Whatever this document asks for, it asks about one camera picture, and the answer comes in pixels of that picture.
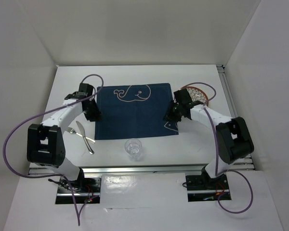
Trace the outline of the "blue whale placemat cloth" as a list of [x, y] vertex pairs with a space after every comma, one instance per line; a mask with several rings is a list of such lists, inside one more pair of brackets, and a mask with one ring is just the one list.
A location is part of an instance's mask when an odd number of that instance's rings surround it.
[[169, 83], [101, 88], [96, 103], [102, 119], [95, 123], [95, 140], [178, 135], [177, 124], [164, 120], [172, 99]]

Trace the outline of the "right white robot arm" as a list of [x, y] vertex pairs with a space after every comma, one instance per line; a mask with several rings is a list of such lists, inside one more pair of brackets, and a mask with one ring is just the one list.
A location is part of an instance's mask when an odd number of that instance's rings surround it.
[[254, 151], [247, 124], [242, 117], [229, 117], [210, 109], [206, 103], [192, 100], [187, 89], [174, 92], [174, 100], [169, 104], [164, 119], [179, 122], [182, 117], [196, 121], [212, 129], [215, 143], [215, 157], [201, 170], [197, 185], [206, 189], [216, 185], [221, 176], [238, 159]]

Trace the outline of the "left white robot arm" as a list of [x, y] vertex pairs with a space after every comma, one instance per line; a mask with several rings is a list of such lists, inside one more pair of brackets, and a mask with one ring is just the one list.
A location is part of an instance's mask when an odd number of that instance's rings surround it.
[[78, 91], [65, 97], [62, 109], [41, 124], [30, 125], [27, 133], [27, 160], [65, 176], [75, 192], [85, 188], [84, 172], [66, 158], [63, 134], [80, 114], [90, 122], [101, 120], [94, 93], [92, 85], [80, 83]]

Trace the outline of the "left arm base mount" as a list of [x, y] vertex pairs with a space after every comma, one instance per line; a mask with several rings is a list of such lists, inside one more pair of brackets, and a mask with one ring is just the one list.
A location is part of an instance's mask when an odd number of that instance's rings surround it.
[[[59, 180], [48, 179], [49, 182], [56, 184], [56, 205], [73, 204], [72, 193], [67, 181], [64, 178]], [[101, 177], [85, 178], [83, 185], [76, 187], [71, 182], [76, 204], [99, 204], [101, 192]]]

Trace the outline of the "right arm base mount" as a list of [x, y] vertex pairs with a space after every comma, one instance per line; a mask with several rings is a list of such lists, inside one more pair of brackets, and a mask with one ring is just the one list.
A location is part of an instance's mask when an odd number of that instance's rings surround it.
[[228, 179], [225, 174], [210, 179], [204, 171], [200, 175], [186, 175], [182, 186], [187, 189], [188, 202], [231, 200]]

